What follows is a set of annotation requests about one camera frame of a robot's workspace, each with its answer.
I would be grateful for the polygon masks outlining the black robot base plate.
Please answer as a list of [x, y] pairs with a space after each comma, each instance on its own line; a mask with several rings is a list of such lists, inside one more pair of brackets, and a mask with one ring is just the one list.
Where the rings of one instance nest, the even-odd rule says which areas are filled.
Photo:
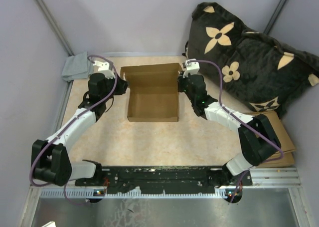
[[127, 193], [136, 187], [142, 194], [213, 194], [238, 180], [251, 186], [249, 172], [232, 176], [224, 166], [102, 166], [92, 178], [75, 181], [78, 187], [103, 186], [109, 194]]

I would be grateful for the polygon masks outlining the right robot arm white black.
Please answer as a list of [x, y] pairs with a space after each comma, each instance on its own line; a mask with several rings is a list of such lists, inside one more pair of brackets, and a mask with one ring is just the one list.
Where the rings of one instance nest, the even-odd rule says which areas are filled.
[[241, 152], [224, 165], [224, 183], [235, 184], [242, 172], [259, 166], [276, 152], [283, 157], [279, 138], [266, 115], [253, 116], [226, 108], [207, 94], [201, 75], [183, 71], [177, 83], [178, 91], [187, 95], [198, 117], [217, 122], [239, 136]]

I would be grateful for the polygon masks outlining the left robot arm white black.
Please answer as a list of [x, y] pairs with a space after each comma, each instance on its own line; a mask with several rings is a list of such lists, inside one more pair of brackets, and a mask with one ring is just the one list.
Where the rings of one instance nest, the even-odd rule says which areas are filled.
[[64, 186], [78, 179], [86, 179], [94, 186], [102, 183], [104, 174], [99, 163], [88, 160], [71, 163], [68, 153], [86, 130], [106, 112], [107, 101], [115, 95], [125, 94], [127, 88], [127, 81], [116, 73], [112, 77], [106, 77], [103, 73], [94, 73], [89, 77], [88, 91], [71, 119], [52, 136], [33, 143], [29, 174], [32, 185], [37, 185], [35, 180], [42, 181], [43, 186]]

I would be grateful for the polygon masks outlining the brown cardboard box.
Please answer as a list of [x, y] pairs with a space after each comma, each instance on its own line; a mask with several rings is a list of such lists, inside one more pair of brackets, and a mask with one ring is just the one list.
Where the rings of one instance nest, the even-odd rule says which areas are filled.
[[123, 66], [120, 71], [130, 89], [127, 119], [130, 122], [177, 122], [179, 63]]

